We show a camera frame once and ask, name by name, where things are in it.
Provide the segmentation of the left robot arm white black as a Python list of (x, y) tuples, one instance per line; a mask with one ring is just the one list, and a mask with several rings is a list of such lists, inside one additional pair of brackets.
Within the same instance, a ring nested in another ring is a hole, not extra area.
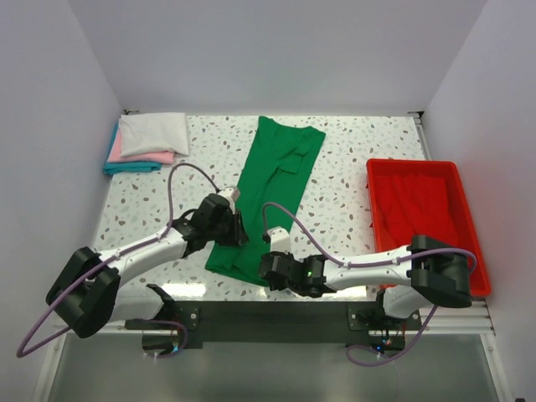
[(206, 196), (197, 209), (174, 219), (138, 243), (95, 252), (78, 249), (51, 286), (46, 303), (79, 338), (88, 338), (107, 323), (153, 319), (172, 298), (158, 286), (140, 294), (122, 287), (149, 270), (202, 250), (207, 243), (237, 246), (247, 242), (236, 187)]

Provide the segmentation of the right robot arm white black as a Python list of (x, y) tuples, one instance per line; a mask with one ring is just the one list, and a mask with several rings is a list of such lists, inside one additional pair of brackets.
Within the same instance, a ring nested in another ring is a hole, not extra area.
[(470, 276), (476, 265), (471, 251), (416, 235), (410, 244), (392, 250), (339, 259), (321, 253), (297, 260), (289, 250), (272, 247), (260, 258), (259, 276), (273, 291), (310, 298), (386, 285), (377, 296), (380, 311), (402, 320), (428, 306), (470, 307)]

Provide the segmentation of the green t shirt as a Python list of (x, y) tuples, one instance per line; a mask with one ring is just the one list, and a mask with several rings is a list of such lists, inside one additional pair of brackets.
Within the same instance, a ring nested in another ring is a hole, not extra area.
[(264, 242), (262, 207), (275, 202), (292, 214), (298, 210), (326, 134), (311, 126), (283, 126), (261, 116), (255, 138), (240, 175), (241, 211), (249, 241), (239, 247), (215, 245), (207, 271), (263, 286), (259, 277), (261, 256), (270, 251)]

